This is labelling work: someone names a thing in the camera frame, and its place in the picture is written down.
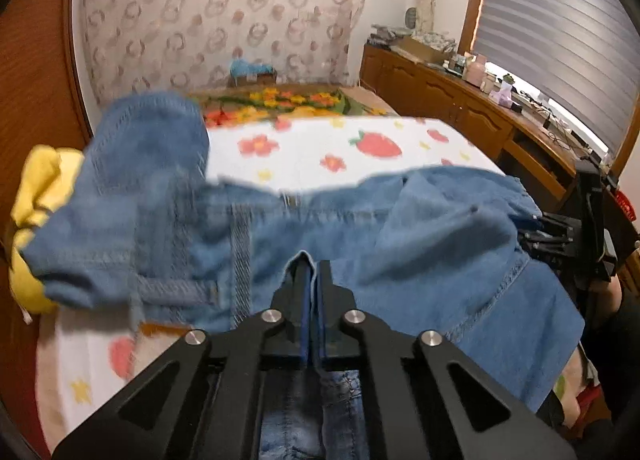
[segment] bedsheet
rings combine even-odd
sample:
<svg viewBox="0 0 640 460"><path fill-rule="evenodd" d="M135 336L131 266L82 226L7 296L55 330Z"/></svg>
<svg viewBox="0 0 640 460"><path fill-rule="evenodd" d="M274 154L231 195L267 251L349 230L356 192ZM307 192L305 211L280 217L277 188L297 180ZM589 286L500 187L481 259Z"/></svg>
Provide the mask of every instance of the bedsheet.
<svg viewBox="0 0 640 460"><path fill-rule="evenodd" d="M434 119L290 119L208 134L207 180L230 178L275 191L344 187L376 174L427 166L502 173L456 130ZM385 158L391 154L394 158ZM123 307L109 312L60 308L55 322L41 319L36 401L51 450L127 382L136 339L127 318Z"/></svg>

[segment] wooden desk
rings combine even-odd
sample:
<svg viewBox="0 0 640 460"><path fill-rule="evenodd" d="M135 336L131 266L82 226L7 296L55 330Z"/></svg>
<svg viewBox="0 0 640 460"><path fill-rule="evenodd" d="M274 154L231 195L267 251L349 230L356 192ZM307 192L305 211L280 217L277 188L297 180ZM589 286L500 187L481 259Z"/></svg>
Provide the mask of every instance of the wooden desk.
<svg viewBox="0 0 640 460"><path fill-rule="evenodd" d="M553 210L564 197L575 177L575 161L584 154L560 146L535 114L498 106L462 79L388 50L365 46L360 83L400 115L450 124L505 172L520 176L518 170L525 169L548 193L539 202L544 210Z"/></svg>

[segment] window blind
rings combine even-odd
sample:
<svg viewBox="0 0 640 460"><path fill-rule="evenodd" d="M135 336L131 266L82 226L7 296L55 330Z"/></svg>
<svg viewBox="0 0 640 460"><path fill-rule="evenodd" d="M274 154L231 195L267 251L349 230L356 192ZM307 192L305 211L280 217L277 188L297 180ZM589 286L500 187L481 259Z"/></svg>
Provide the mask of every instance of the window blind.
<svg viewBox="0 0 640 460"><path fill-rule="evenodd" d="M619 0L482 0L473 49L619 148L640 84L640 36Z"/></svg>

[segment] metal screw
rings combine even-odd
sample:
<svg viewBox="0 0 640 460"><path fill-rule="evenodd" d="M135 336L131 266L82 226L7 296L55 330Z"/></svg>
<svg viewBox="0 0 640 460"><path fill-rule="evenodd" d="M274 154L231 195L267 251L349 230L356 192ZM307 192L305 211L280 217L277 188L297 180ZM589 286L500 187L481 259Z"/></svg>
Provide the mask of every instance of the metal screw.
<svg viewBox="0 0 640 460"><path fill-rule="evenodd" d="M366 318L366 316L364 315L364 312L361 312L360 310L348 310L347 312L344 313L344 318L349 323L357 325L362 323Z"/></svg>
<svg viewBox="0 0 640 460"><path fill-rule="evenodd" d="M260 317L266 323L277 323L278 321L280 321L280 319L282 319L282 312L280 312L280 310L270 308L262 312L262 315Z"/></svg>
<svg viewBox="0 0 640 460"><path fill-rule="evenodd" d="M202 330L191 330L184 336L184 340L188 345L201 345L206 341L207 335Z"/></svg>
<svg viewBox="0 0 640 460"><path fill-rule="evenodd" d="M423 332L420 339L427 346L438 346L442 342L442 336L435 330L427 330L426 332Z"/></svg>

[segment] blue denim garment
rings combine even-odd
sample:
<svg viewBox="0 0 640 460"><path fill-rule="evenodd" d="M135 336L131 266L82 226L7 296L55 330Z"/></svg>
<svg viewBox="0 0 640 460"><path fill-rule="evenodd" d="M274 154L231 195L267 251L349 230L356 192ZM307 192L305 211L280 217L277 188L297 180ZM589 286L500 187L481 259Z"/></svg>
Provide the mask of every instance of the blue denim garment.
<svg viewBox="0 0 640 460"><path fill-rule="evenodd" d="M104 114L67 205L22 251L45 295L79 308L124 304L138 200L157 172L204 175L209 139L196 104L172 93L133 95Z"/></svg>
<svg viewBox="0 0 640 460"><path fill-rule="evenodd" d="M517 244L509 216L539 213L518 180L461 167L282 196L158 177L138 220L132 314L225 331L270 305L304 250L331 260L359 308L398 331L440 331L535 410L583 326L551 270ZM319 422L327 458L367 458L357 374L318 372L322 416L309 375L279 374L287 395L265 405L262 458L313 458Z"/></svg>

